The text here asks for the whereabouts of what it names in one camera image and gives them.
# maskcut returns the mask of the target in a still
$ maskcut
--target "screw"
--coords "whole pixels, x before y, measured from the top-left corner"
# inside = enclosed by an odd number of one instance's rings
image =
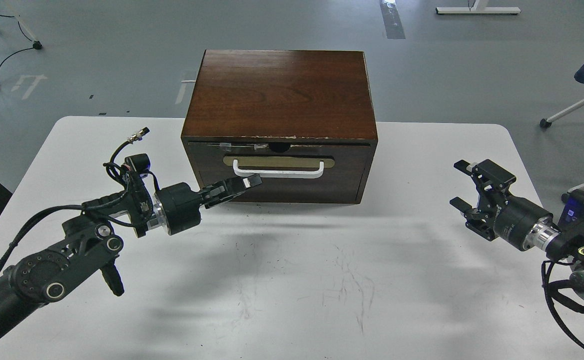
[[[60,282],[55,282],[53,284],[48,285],[47,289],[45,290],[47,296],[50,298],[58,299],[65,293],[65,287]]]
[[[110,239],[107,240],[107,248],[112,251],[117,251],[121,248],[121,241],[116,237],[110,237]]]
[[[100,237],[104,238],[108,237],[112,233],[112,230],[110,230],[106,225],[101,225],[96,228],[96,233],[100,235]]]

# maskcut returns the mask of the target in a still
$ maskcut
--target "white table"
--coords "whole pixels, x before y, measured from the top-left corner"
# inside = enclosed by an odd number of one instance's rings
[[[119,191],[101,164],[143,126],[150,134],[117,160],[148,153],[162,186],[197,188],[182,119],[63,118],[1,215],[0,254],[38,210]],[[539,203],[507,130],[378,123],[378,132],[359,205],[227,203],[202,210],[190,230],[141,239],[116,227],[125,294],[95,274],[2,338],[0,360],[584,359],[546,309],[545,255],[482,239],[449,205],[477,199],[454,162],[486,158],[518,176],[514,194]],[[8,264],[62,239],[75,215],[46,218]],[[565,319],[584,339],[584,316]]]

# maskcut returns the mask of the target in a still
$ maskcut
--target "gray floor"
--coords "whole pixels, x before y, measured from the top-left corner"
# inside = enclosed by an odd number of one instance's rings
[[[16,189],[63,116],[185,117],[191,88],[178,103],[180,81],[207,48],[363,50],[378,121],[505,126],[559,214],[561,193],[584,182],[584,108],[547,131],[538,122],[584,98],[573,80],[584,1],[490,2],[519,6],[518,16],[434,11],[463,4],[398,0],[406,39],[387,39],[379,0],[15,1],[44,48],[1,69],[0,183]],[[28,46],[0,18],[0,61]],[[45,75],[25,99],[33,78],[15,87],[22,75]]]

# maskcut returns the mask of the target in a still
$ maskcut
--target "scratch marks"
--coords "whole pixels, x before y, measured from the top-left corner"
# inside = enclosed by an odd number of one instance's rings
[[[362,275],[357,271],[356,265],[353,264],[354,251],[346,251],[344,248],[334,246],[337,249],[338,255],[334,260],[335,265],[340,269],[340,274],[335,278],[340,277],[340,281],[333,279],[333,288],[325,289],[322,295],[322,305],[325,306],[326,298],[336,298],[338,302],[347,306],[348,299],[352,299],[352,306],[354,306],[354,314],[356,315],[356,323],[361,330],[361,334],[365,334],[365,317],[368,317],[368,312],[372,309],[374,303],[374,294],[376,294],[376,284],[369,278],[369,276]],[[336,292],[337,296],[325,295],[325,292]]]

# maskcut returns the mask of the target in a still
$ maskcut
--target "drawer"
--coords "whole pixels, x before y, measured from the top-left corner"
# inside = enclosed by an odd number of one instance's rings
[[[360,203],[363,177],[374,155],[367,144],[324,145],[303,143],[220,143],[189,141],[185,144],[199,184],[237,176],[244,171],[278,171],[283,177],[263,177],[263,185],[242,194],[238,201],[275,203]],[[314,173],[316,178],[288,178],[288,174]]]

